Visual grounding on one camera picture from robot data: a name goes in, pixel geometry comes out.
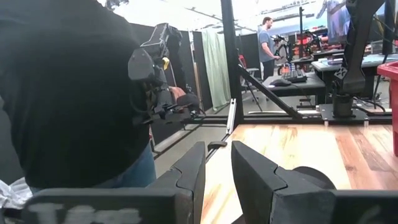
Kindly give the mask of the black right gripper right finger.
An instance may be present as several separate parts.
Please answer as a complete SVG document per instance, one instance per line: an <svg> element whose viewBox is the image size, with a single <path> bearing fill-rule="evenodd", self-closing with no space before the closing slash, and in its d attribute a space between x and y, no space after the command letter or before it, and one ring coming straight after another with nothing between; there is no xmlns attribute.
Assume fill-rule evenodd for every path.
<svg viewBox="0 0 398 224"><path fill-rule="evenodd" d="M241 141L232 143L231 163L246 223L331 222L335 186L319 170L287 170Z"/></svg>

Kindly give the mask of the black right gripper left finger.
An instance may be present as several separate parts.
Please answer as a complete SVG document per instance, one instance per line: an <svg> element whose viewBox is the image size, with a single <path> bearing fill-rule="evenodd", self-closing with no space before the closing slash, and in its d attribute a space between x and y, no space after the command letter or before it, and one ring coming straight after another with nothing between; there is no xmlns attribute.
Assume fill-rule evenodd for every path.
<svg viewBox="0 0 398 224"><path fill-rule="evenodd" d="M200 223L205 189L205 143L197 142L149 188L157 191L150 224Z"/></svg>

